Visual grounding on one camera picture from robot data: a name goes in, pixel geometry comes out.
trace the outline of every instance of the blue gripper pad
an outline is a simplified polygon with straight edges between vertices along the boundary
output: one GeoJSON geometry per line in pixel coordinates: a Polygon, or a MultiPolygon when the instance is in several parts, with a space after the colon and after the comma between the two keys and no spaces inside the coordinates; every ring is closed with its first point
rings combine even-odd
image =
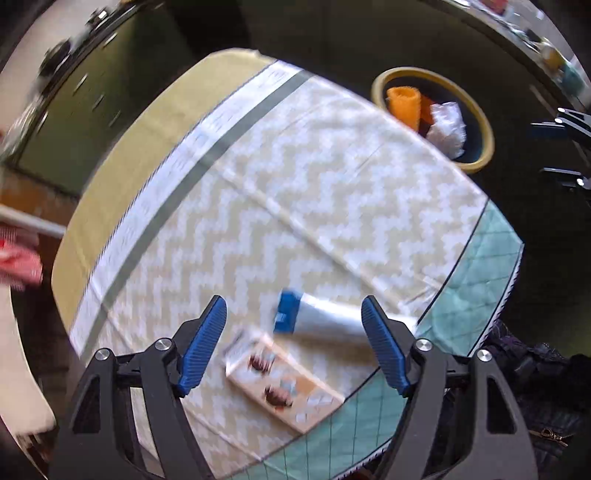
{"type": "Polygon", "coordinates": [[[203,373],[226,324],[227,314],[226,301],[219,298],[191,340],[181,361],[181,378],[178,382],[178,389],[183,395],[187,395],[192,388],[201,383],[203,373]]]}
{"type": "Polygon", "coordinates": [[[403,395],[410,386],[405,357],[370,299],[365,299],[361,304],[361,322],[386,382],[403,395]]]}

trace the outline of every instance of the orange sponge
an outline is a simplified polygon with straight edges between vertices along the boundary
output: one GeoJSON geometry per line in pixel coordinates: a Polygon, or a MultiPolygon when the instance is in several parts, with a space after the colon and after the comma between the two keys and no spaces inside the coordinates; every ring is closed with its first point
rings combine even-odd
{"type": "Polygon", "coordinates": [[[421,119],[421,92],[414,87],[393,87],[386,91],[389,110],[403,124],[418,132],[421,119]]]}

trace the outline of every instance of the small box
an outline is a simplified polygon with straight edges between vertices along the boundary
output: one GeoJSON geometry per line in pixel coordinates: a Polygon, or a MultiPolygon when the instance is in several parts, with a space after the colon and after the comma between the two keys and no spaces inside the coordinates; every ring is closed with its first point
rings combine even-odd
{"type": "Polygon", "coordinates": [[[236,348],[226,376],[275,417],[300,433],[339,408],[345,398],[291,359],[266,334],[236,348]]]}

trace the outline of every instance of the beige tablecloth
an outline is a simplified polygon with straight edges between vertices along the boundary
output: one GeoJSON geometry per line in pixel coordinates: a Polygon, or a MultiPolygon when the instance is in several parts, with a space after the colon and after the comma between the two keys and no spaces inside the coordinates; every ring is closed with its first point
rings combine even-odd
{"type": "MultiPolygon", "coordinates": [[[[422,317],[422,333],[447,350],[469,354],[520,255],[494,205],[414,132],[327,80],[230,50],[195,65],[120,140],[74,214],[52,285],[84,361],[100,346],[119,355],[171,336],[214,294],[228,303],[220,345],[245,325],[270,331],[284,287],[359,305],[374,294],[387,311],[422,317]]],[[[245,478],[324,479],[396,427],[402,401],[372,376],[369,349],[278,341],[352,396],[281,450],[297,432],[212,361],[183,405],[218,477],[253,465],[245,478]],[[360,405],[376,417],[358,415],[360,405]],[[370,440],[361,436],[368,426],[370,440]]],[[[140,440],[155,453],[134,402],[140,440]]]]}

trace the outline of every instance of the zipper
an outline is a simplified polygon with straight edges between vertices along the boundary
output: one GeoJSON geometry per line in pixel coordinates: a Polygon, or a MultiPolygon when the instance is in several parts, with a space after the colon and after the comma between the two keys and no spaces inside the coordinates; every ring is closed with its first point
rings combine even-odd
{"type": "Polygon", "coordinates": [[[551,442],[556,442],[563,447],[568,447],[568,443],[564,442],[564,439],[568,439],[573,435],[565,435],[564,437],[554,433],[551,429],[542,429],[541,432],[536,432],[535,430],[530,430],[530,434],[534,435],[539,438],[543,438],[546,440],[550,440],[551,442]]]}

